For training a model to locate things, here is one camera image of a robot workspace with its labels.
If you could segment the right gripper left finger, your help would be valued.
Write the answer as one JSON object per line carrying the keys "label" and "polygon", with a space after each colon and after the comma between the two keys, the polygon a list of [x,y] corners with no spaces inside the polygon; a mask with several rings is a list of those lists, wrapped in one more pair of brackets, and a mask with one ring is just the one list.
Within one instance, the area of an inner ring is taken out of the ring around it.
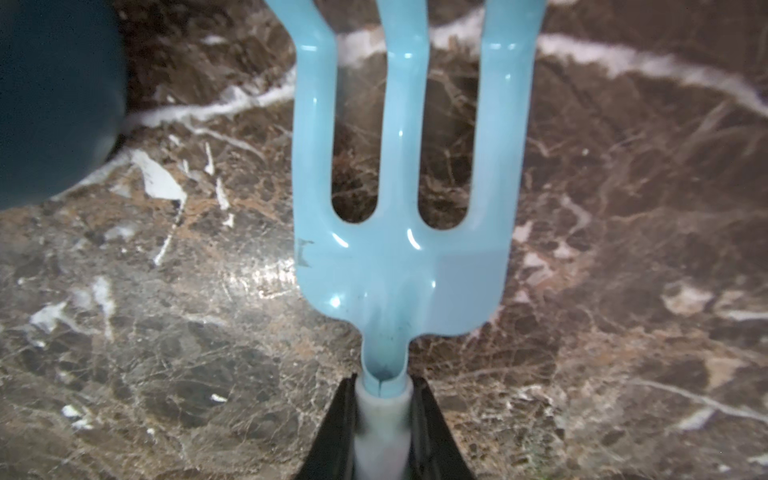
{"label": "right gripper left finger", "polygon": [[357,426],[357,375],[344,378],[335,391],[295,480],[354,478],[354,436]]}

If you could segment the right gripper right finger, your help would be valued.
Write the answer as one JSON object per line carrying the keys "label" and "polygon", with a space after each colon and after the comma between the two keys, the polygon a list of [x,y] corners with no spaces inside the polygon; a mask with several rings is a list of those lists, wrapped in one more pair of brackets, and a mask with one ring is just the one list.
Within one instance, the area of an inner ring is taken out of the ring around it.
{"label": "right gripper right finger", "polygon": [[475,480],[476,477],[467,466],[427,380],[419,376],[412,376],[411,380],[411,478]]}

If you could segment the pale teal rake white handle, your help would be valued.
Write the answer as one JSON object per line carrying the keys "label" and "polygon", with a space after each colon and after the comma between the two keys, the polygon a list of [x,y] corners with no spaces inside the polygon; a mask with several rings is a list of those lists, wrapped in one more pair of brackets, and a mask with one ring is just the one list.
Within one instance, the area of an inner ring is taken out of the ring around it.
{"label": "pale teal rake white handle", "polygon": [[410,342],[485,323],[505,288],[543,1],[489,1],[468,210],[448,230],[418,208],[430,35],[423,1],[381,1],[387,48],[377,205],[349,223],[331,201],[338,43],[311,1],[271,10],[296,48],[295,268],[311,306],[362,336],[353,479],[412,479]]}

